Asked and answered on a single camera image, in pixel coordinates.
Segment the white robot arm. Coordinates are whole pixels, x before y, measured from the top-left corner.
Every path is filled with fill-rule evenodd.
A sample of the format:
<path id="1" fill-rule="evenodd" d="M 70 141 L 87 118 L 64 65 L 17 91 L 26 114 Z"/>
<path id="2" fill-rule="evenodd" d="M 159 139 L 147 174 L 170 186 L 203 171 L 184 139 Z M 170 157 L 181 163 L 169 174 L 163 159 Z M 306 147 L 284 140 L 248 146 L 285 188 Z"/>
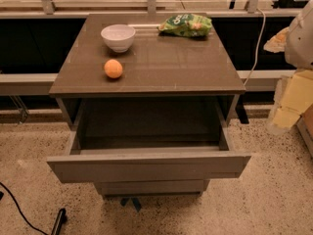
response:
<path id="1" fill-rule="evenodd" d="M 286 62 L 296 68 L 277 83 L 267 129 L 272 134 L 289 131 L 313 104 L 313 0 L 292 20 L 286 36 Z"/>

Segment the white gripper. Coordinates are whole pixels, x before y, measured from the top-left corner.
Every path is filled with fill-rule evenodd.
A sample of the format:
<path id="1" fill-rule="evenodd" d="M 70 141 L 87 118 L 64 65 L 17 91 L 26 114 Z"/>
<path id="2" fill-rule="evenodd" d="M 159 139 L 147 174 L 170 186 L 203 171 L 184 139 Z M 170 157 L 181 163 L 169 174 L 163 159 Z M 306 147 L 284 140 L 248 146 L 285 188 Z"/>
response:
<path id="1" fill-rule="evenodd" d="M 268 131 L 274 135 L 289 131 L 312 105 L 313 70 L 298 69 L 290 77 L 283 76 L 277 83 Z"/>

